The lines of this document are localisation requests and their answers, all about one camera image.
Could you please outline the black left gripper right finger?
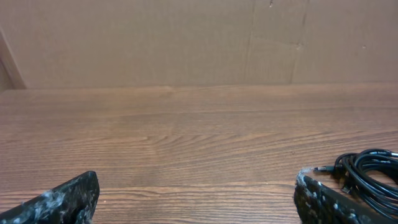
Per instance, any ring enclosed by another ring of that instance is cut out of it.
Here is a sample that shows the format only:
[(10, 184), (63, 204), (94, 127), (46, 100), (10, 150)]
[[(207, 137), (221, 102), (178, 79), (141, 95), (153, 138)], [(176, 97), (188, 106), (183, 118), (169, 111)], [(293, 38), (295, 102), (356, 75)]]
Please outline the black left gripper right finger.
[(395, 224), (309, 177), (308, 172), (299, 171), (294, 192), (294, 204), (303, 224)]

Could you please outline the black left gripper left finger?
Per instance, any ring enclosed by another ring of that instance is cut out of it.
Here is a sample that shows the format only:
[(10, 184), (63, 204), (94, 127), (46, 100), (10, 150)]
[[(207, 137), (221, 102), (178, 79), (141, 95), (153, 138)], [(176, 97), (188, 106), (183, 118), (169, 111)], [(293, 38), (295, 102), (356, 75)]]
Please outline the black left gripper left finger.
[(92, 224), (100, 196), (96, 172), (86, 171), (1, 214), (1, 224)]

